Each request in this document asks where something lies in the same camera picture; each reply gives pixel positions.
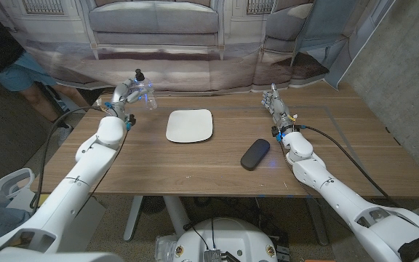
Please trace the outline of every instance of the square plate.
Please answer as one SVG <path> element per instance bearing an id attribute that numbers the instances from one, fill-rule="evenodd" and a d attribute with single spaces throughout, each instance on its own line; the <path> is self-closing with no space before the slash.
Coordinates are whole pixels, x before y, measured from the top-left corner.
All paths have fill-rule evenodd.
<path id="1" fill-rule="evenodd" d="M 169 115 L 166 138 L 172 142 L 193 143 L 212 135 L 212 114 L 207 109 L 176 110 Z"/>

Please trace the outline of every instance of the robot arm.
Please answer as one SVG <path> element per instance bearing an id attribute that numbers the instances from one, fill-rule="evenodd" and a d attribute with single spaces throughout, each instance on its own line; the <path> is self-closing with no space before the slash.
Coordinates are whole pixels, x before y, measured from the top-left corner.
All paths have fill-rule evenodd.
<path id="1" fill-rule="evenodd" d="M 89 190 L 103 177 L 119 152 L 133 119 L 125 114 L 125 104 L 134 103 L 141 95 L 152 92 L 151 88 L 135 89 L 128 79 L 114 90 L 110 116 L 100 121 L 97 132 L 82 143 L 76 153 L 76 165 L 64 177 L 38 211 L 24 224 L 0 237 L 0 253 L 36 252 L 56 253 L 63 232 L 72 223 L 83 204 L 88 200 Z M 12 247 L 21 239 L 31 239 L 24 249 Z"/>
<path id="2" fill-rule="evenodd" d="M 290 150 L 285 157 L 294 176 L 324 197 L 375 261 L 401 261 L 400 248 L 419 239 L 419 216 L 406 209 L 370 203 L 328 172 L 313 146 L 295 131 L 295 118 L 289 117 L 274 84 L 272 89 L 272 94 L 263 94 L 262 103 L 273 115 L 276 138 Z"/>

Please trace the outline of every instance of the sofa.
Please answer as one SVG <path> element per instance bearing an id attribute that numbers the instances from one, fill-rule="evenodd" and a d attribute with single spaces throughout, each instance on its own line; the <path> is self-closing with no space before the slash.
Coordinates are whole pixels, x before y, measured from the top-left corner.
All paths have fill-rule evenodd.
<path id="1" fill-rule="evenodd" d="M 298 52 L 322 48 L 328 52 L 333 45 L 348 40 L 368 1 L 275 0 L 266 20 L 262 54 L 295 56 Z"/>
<path id="2" fill-rule="evenodd" d="M 308 17 L 313 0 L 278 0 L 266 20 L 263 52 L 293 52 L 295 39 Z"/>
<path id="3" fill-rule="evenodd" d="M 224 54 L 224 0 L 81 0 L 90 46 L 119 49 L 215 49 Z"/>

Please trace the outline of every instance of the black cable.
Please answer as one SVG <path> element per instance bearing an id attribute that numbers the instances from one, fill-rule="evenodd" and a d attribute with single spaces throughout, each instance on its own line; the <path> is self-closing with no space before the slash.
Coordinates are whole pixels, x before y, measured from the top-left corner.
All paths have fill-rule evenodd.
<path id="1" fill-rule="evenodd" d="M 334 140 L 334 138 L 331 138 L 328 134 L 313 128 L 313 127 L 309 127 L 309 126 L 304 126 L 302 125 L 301 128 L 306 128 L 306 129 L 310 129 L 313 130 L 314 132 L 317 132 L 321 135 L 323 135 L 324 137 L 328 138 L 329 140 L 331 140 L 349 159 L 350 161 L 352 161 L 352 163 L 354 163 L 354 165 L 356 166 L 356 168 L 358 168 L 360 170 L 360 172 L 367 178 L 367 180 L 394 206 L 396 207 L 400 207 L 399 204 L 397 204 L 381 187 L 379 187 L 377 185 L 377 183 L 366 173 L 366 171 L 363 170 L 362 167 L 360 167 L 360 165 L 355 161 L 355 159 L 349 154 L 347 153 L 347 151 L 336 141 Z"/>
<path id="2" fill-rule="evenodd" d="M 207 242 L 206 242 L 206 241 L 204 241 L 204 239 L 203 239 L 203 237 L 201 236 L 201 234 L 199 234 L 199 233 L 196 231 L 196 229 L 193 227 L 193 225 L 192 225 L 192 229 L 195 231 L 195 233 L 197 233 L 197 234 L 201 237 L 201 240 L 203 240 L 204 244 L 207 246 L 207 250 L 209 250 Z"/>
<path id="3" fill-rule="evenodd" d="M 121 147 L 119 148 L 119 150 L 117 151 L 117 155 L 116 157 L 114 157 L 113 162 L 116 160 L 116 158 L 119 156 L 119 153 L 121 153 L 122 147 L 124 146 L 125 143 L 125 139 L 127 138 L 127 134 L 129 133 L 129 131 L 127 130 L 125 132 L 125 136 L 124 139 L 122 141 Z M 95 193 L 96 189 L 98 188 L 98 186 L 101 184 L 101 181 L 103 181 L 103 178 L 108 174 L 108 171 L 110 170 L 111 167 L 108 168 L 108 170 L 106 170 L 105 174 L 101 177 L 100 181 L 98 181 L 98 183 L 96 184 L 96 187 L 93 189 L 92 193 L 88 196 L 87 200 L 85 201 L 85 203 L 80 207 L 79 211 L 77 212 L 77 215 L 80 214 L 80 211 L 84 208 L 84 206 L 88 203 L 88 201 L 90 200 L 90 197 L 93 196 L 93 194 Z"/>
<path id="4" fill-rule="evenodd" d="M 60 116 L 52 125 L 51 130 L 48 133 L 48 137 L 47 140 L 45 142 L 45 146 L 44 146 L 44 150 L 43 150 L 43 154 L 41 156 L 41 162 L 40 162 L 40 175 L 39 175 L 39 183 L 38 183 L 38 189 L 36 191 L 36 195 L 35 195 L 35 204 L 33 205 L 33 211 L 32 211 L 32 215 L 35 214 L 36 210 L 38 209 L 38 204 L 40 202 L 40 196 L 41 196 L 41 187 L 43 185 L 43 174 L 44 174 L 44 164 L 46 163 L 46 158 L 47 158 L 47 152 L 48 152 L 48 144 L 49 144 L 49 139 L 51 138 L 52 134 L 55 132 L 55 130 L 58 128 L 59 123 L 64 120 L 68 115 L 72 114 L 73 112 L 76 111 L 80 111 L 83 109 L 95 109 L 98 111 L 102 111 L 100 109 L 99 106 L 84 106 L 81 108 L 77 108 L 74 109 L 72 111 L 69 111 L 65 114 L 63 114 L 62 116 Z"/>
<path id="5" fill-rule="evenodd" d="M 215 244 L 215 229 L 212 225 L 212 219 L 211 218 L 211 233 L 212 233 L 212 248 L 216 249 L 216 244 Z"/>
<path id="6" fill-rule="evenodd" d="M 110 109 L 111 109 L 112 111 L 114 111 L 114 113 L 116 114 L 116 116 L 119 116 L 119 115 L 117 114 L 116 110 L 114 110 L 114 107 L 111 107 Z"/>
<path id="7" fill-rule="evenodd" d="M 287 164 L 288 167 L 290 167 L 289 162 L 287 162 L 287 159 L 285 159 L 285 152 L 284 152 L 284 145 L 282 145 L 281 142 L 279 142 L 279 145 L 281 146 L 281 150 L 282 150 L 282 155 L 284 157 L 284 161 Z M 315 201 L 315 203 L 321 207 L 323 210 L 326 211 L 326 213 L 335 221 L 337 222 L 339 225 L 341 225 L 343 228 L 347 229 L 349 232 L 353 233 L 352 230 L 350 230 L 350 228 L 348 226 L 344 226 L 343 223 L 341 223 L 339 220 L 337 220 L 331 213 L 329 213 L 328 210 L 326 210 L 326 208 L 324 208 L 321 204 L 319 204 L 319 202 L 310 194 L 310 192 L 308 192 L 308 190 L 306 190 L 306 187 L 303 185 L 302 182 L 300 182 L 297 178 L 295 178 L 296 181 L 298 181 L 298 183 L 302 186 L 303 190 L 305 190 L 305 192 Z"/>
<path id="8" fill-rule="evenodd" d="M 245 218 L 247 218 L 247 212 L 242 212 L 239 208 L 237 208 L 236 206 L 237 205 L 241 205 L 241 206 L 243 206 L 246 210 L 250 210 L 250 208 L 248 207 L 248 206 L 246 206 L 245 204 L 243 204 L 243 203 L 240 203 L 239 201 L 238 201 L 238 199 L 237 198 L 234 198 L 234 199 L 236 199 L 237 201 L 235 201 L 235 203 L 231 203 L 230 201 L 231 201 L 231 199 L 230 198 L 224 198 L 224 197 L 214 197 L 215 199 L 217 199 L 217 200 L 219 200 L 219 201 L 221 201 L 222 203 L 224 203 L 224 204 L 226 204 L 227 206 L 229 206 L 229 207 L 231 207 L 232 208 L 232 210 L 235 210 L 235 211 L 237 211 L 242 217 L 245 217 Z M 279 228 L 273 221 L 271 221 L 271 218 L 268 216 L 268 215 L 266 215 L 264 212 L 262 212 L 261 210 L 259 211 L 259 215 L 261 215 L 261 216 L 263 216 L 267 221 L 268 221 L 268 224 L 271 224 L 273 227 L 274 227 L 274 229 L 276 229 L 278 232 L 280 232 L 281 234 L 284 234 L 284 235 L 286 235 L 287 236 L 287 232 L 285 232 L 284 230 L 282 230 L 281 228 Z"/>

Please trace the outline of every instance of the table leg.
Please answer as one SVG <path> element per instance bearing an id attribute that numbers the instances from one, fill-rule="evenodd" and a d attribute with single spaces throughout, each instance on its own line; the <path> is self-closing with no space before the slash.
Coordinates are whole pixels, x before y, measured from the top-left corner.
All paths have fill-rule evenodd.
<path id="1" fill-rule="evenodd" d="M 182 205 L 178 196 L 163 196 L 164 202 L 166 202 L 167 212 L 171 217 L 172 225 L 174 226 L 177 237 L 182 236 L 185 233 L 184 227 L 190 223 L 187 212 Z"/>
<path id="2" fill-rule="evenodd" d="M 329 240 L 327 238 L 326 226 L 324 226 L 321 209 L 319 209 L 315 199 L 308 198 L 305 199 L 305 201 L 308 211 L 310 212 L 311 222 L 313 222 L 313 227 L 316 233 L 316 238 L 318 239 L 318 243 L 322 246 L 326 246 L 329 244 Z"/>
<path id="3" fill-rule="evenodd" d="M 142 206 L 143 196 L 134 196 L 132 206 L 130 208 L 129 219 L 125 226 L 124 240 L 130 241 L 134 237 L 135 228 L 137 227 L 138 217 L 140 215 L 140 208 Z"/>

